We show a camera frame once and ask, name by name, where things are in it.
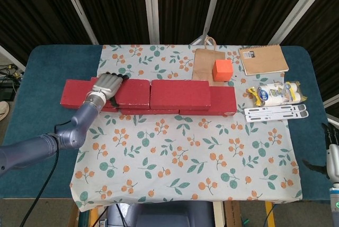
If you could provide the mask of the red brick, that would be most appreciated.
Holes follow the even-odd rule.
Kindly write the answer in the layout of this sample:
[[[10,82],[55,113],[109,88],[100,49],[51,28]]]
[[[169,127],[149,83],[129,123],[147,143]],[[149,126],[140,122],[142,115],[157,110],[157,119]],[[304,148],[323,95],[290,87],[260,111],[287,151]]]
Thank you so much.
[[[115,95],[115,100],[119,104],[118,108],[113,107],[103,93],[92,90],[80,109],[82,110],[84,106],[91,106],[98,112],[117,112],[121,108],[149,109],[150,81],[144,79],[123,81]]]
[[[151,109],[207,110],[210,107],[210,87],[206,80],[151,81]]]
[[[136,108],[121,108],[123,115],[160,115],[160,114],[179,114],[179,110],[152,110],[152,109],[136,109]]]
[[[92,91],[97,80],[97,77],[92,77],[90,81],[74,79],[66,80],[60,100],[61,106],[79,109],[86,100],[88,93]]]
[[[208,110],[180,110],[181,115],[233,116],[237,112],[235,89],[210,86],[211,106]]]

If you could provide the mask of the brown paper bag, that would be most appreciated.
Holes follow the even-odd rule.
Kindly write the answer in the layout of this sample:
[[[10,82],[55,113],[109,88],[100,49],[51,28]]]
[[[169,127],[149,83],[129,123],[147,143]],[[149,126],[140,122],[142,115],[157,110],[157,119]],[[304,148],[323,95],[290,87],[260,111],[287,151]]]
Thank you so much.
[[[193,63],[193,80],[206,80],[210,86],[223,86],[226,81],[214,81],[212,69],[216,60],[226,59],[226,54],[217,51],[216,41],[206,37],[203,49],[196,49]]]

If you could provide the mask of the white folding stand strip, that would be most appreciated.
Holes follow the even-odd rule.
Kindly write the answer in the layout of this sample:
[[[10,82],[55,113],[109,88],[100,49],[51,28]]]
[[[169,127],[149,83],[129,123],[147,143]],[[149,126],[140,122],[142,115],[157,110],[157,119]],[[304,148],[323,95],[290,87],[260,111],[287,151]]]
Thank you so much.
[[[309,116],[308,111],[292,111],[292,112],[281,112],[281,113],[270,113],[265,115],[250,116],[246,115],[246,122],[268,122],[278,120],[289,120],[289,119],[303,119]]]
[[[279,105],[279,106],[268,106],[268,107],[254,107],[245,108],[244,115],[257,116],[271,113],[282,113],[282,112],[301,112],[305,111],[306,105]]]

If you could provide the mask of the wrapped white roll pack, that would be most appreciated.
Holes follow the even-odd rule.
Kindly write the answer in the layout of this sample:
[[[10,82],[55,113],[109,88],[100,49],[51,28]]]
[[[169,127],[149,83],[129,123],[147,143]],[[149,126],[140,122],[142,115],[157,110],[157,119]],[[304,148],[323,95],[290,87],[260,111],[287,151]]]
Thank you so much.
[[[299,81],[264,84],[248,88],[246,92],[254,97],[255,105],[258,107],[299,104],[307,100],[307,96],[301,91]]]

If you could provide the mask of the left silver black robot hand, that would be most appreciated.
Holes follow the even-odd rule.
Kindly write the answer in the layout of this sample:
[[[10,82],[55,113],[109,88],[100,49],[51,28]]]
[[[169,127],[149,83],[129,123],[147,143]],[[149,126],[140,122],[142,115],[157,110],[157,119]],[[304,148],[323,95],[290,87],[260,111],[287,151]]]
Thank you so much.
[[[113,107],[118,108],[119,104],[115,100],[115,95],[121,87],[122,82],[127,79],[129,79],[128,75],[106,72],[99,76],[92,90],[103,93],[106,100],[109,100]]]

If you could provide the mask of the orange cube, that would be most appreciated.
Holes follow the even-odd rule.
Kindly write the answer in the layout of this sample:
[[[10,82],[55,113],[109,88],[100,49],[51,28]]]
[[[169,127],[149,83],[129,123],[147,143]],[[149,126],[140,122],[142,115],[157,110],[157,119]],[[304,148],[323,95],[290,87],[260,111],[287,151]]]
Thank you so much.
[[[212,74],[214,81],[230,81],[233,76],[233,63],[227,59],[216,60]]]

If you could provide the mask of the brown spiral notebook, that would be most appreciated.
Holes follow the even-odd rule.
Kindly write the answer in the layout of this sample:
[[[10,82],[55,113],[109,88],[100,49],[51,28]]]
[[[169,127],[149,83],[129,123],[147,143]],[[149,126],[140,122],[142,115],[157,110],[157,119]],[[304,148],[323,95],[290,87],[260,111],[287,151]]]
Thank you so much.
[[[279,44],[239,48],[238,52],[247,76],[289,70]]]

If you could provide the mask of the white partition frame post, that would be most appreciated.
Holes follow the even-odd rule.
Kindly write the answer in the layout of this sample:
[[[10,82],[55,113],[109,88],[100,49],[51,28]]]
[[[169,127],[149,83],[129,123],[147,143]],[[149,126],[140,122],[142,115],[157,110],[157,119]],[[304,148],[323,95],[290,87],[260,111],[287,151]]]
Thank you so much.
[[[208,35],[208,32],[209,32],[210,27],[211,27],[213,15],[214,15],[214,12],[215,12],[215,9],[216,9],[216,5],[217,5],[217,0],[210,0],[205,24],[204,24],[204,27],[203,27],[203,32],[202,32],[201,36],[198,38],[198,42],[196,44],[202,44],[203,40]]]
[[[269,44],[281,44],[314,2],[315,0],[298,0],[269,41]]]
[[[81,5],[81,2],[80,0],[70,0],[91,43],[94,44],[94,45],[99,45],[99,41],[97,40],[97,37],[95,36],[95,33],[91,27],[91,24],[85,14],[85,11]]]
[[[145,0],[150,44],[160,44],[158,0]]]

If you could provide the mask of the blue table cover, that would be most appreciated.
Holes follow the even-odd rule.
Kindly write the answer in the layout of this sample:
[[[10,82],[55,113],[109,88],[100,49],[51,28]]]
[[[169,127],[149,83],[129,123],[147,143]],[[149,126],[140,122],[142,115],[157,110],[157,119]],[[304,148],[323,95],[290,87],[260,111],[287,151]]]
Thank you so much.
[[[101,52],[100,45],[55,44],[34,48],[3,143],[8,145],[51,132],[55,124],[68,121],[74,111],[59,103],[65,81],[94,76]],[[300,81],[303,91],[310,94],[306,103],[310,116],[289,121],[297,161],[323,165],[326,161],[322,128],[325,109],[310,55],[300,46],[284,46],[282,52],[290,68],[286,79]],[[63,150],[58,158],[8,171],[0,177],[0,199],[31,199],[39,190],[43,190],[43,198],[71,198],[69,183],[76,157],[76,150]]]

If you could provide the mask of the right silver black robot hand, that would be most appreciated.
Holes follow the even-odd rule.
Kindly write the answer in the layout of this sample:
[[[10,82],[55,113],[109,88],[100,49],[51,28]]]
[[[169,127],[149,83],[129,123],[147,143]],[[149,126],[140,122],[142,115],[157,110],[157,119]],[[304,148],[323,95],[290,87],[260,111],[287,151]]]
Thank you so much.
[[[326,165],[317,166],[303,159],[304,165],[313,171],[326,175],[335,188],[339,188],[339,129],[330,123],[322,123],[326,143]]]

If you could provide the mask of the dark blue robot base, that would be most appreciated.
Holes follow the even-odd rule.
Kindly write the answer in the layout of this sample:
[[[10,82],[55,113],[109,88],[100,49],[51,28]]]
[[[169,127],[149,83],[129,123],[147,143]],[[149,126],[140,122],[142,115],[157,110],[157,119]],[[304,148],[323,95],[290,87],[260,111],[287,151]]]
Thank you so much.
[[[215,227],[213,204],[173,201],[108,207],[107,227]]]

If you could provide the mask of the floral print tablecloth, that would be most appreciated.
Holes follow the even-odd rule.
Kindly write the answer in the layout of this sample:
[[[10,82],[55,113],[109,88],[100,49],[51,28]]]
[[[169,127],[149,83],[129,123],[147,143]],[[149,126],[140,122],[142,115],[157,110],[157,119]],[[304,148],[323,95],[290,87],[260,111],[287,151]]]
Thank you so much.
[[[237,46],[222,52],[234,68],[233,116],[102,112],[79,149],[70,191],[81,211],[112,203],[302,199],[287,121],[247,123],[246,90],[284,75],[246,76]]]

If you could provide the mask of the black equipment box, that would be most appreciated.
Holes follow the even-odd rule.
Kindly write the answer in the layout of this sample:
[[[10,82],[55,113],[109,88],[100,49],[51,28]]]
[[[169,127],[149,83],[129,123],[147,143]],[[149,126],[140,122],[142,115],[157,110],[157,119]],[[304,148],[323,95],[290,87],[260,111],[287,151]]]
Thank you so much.
[[[0,101],[14,101],[19,86],[14,81],[0,81]]]

